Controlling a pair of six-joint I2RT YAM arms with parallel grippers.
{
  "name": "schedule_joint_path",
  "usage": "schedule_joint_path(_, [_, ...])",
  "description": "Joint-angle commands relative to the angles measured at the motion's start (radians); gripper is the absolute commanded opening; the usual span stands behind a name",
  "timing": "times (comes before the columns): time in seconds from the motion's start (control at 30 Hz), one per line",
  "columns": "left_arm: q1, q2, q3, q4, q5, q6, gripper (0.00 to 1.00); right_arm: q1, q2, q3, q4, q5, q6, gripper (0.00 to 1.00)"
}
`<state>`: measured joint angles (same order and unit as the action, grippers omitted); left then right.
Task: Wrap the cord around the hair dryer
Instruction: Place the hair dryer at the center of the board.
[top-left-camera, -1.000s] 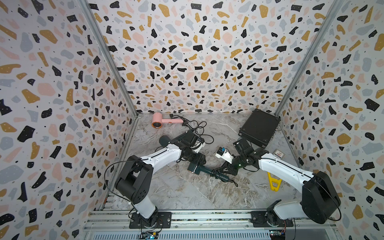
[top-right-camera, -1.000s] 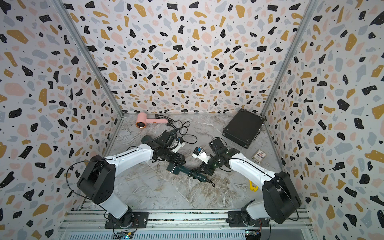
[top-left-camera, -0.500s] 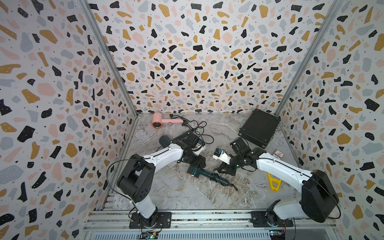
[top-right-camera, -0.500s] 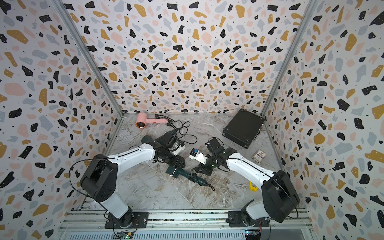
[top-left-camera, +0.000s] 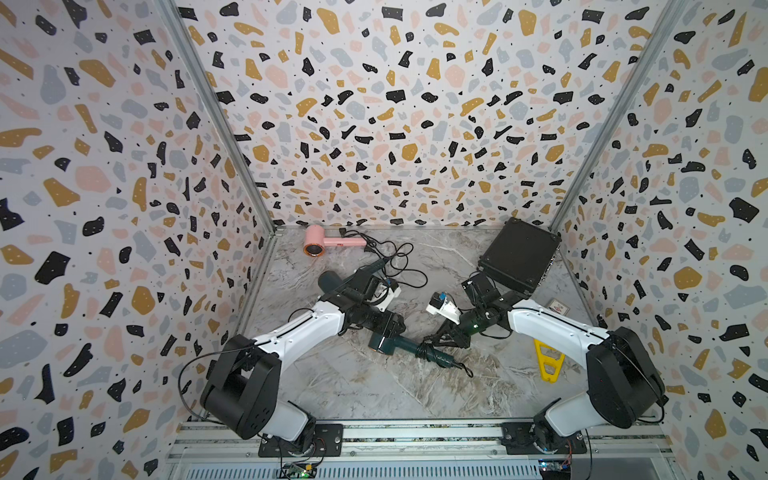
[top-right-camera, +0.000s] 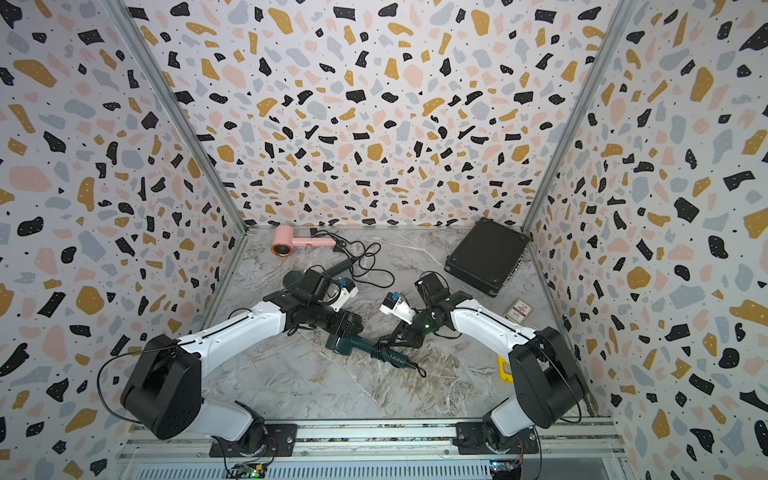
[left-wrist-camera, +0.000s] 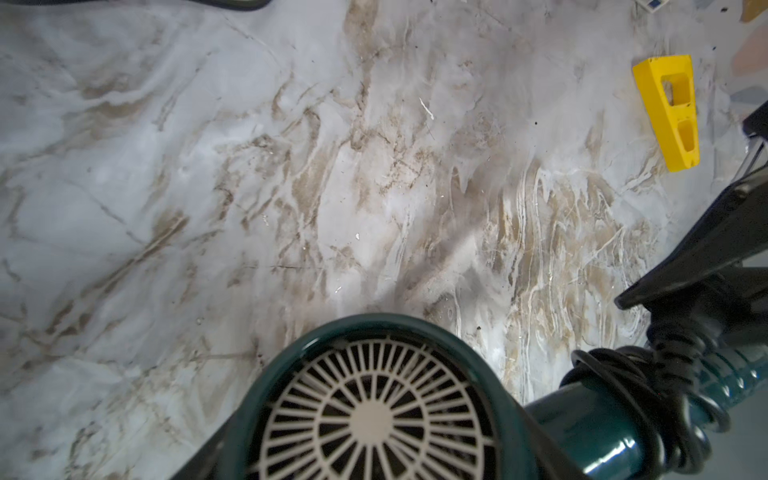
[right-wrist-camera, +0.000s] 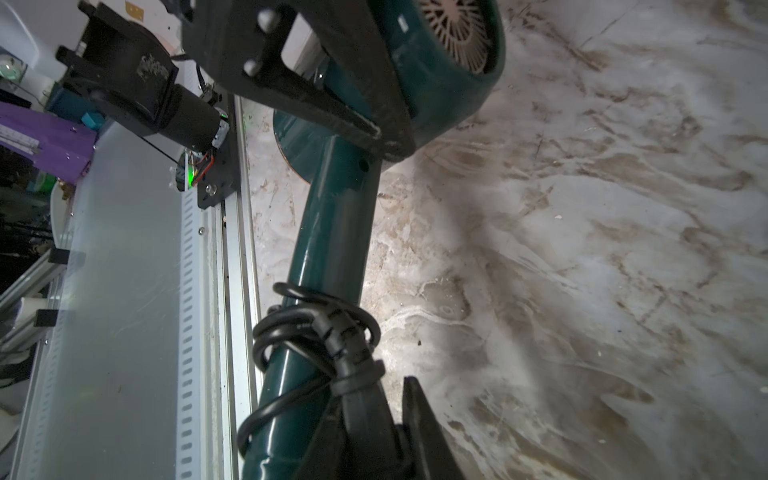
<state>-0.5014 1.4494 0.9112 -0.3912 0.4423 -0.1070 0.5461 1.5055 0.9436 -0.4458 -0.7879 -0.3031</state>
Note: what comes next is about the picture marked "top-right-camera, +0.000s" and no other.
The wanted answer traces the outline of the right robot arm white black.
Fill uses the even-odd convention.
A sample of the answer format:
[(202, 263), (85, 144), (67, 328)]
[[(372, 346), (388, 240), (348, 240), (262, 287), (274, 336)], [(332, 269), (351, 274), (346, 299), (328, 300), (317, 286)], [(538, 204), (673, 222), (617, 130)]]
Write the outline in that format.
[(583, 374), (563, 336), (554, 328), (534, 330), (500, 316), (464, 291), (451, 291), (430, 272), (415, 282), (424, 307), (416, 309), (401, 293), (389, 292), (380, 311), (400, 319), (400, 334), (411, 348), (443, 327), (468, 336), (510, 366), (514, 395), (483, 416), (476, 434), (455, 444), (465, 449), (519, 453), (535, 428), (547, 429), (585, 398)]

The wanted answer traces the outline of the green hair dryer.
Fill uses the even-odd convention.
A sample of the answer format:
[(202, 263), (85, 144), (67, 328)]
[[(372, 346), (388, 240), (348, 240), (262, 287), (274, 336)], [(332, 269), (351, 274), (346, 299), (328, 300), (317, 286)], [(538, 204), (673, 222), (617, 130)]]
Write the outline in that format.
[(343, 356), (349, 356), (354, 350), (360, 350), (374, 360), (388, 363), (395, 368), (415, 369), (417, 367), (417, 364), (411, 361), (408, 356), (393, 350), (388, 344), (371, 342), (357, 335), (346, 338), (330, 335), (325, 347)]
[(305, 271), (293, 270), (283, 277), (282, 284), (288, 292), (305, 292), (310, 296), (324, 296), (331, 281), (350, 270), (353, 264), (353, 259), (347, 259), (329, 269), (312, 266)]

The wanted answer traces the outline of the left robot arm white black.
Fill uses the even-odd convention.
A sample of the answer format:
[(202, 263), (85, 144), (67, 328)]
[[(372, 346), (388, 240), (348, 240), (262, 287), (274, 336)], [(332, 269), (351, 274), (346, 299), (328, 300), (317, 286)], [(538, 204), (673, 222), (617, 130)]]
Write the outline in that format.
[(120, 404), (160, 440), (198, 433), (220, 440), (225, 454), (262, 454), (268, 434), (264, 418), (241, 402), (205, 398), (202, 380), (257, 343), (300, 327), (320, 328), (338, 337), (363, 330), (358, 314), (278, 291), (208, 329), (178, 339), (162, 334), (150, 340)]

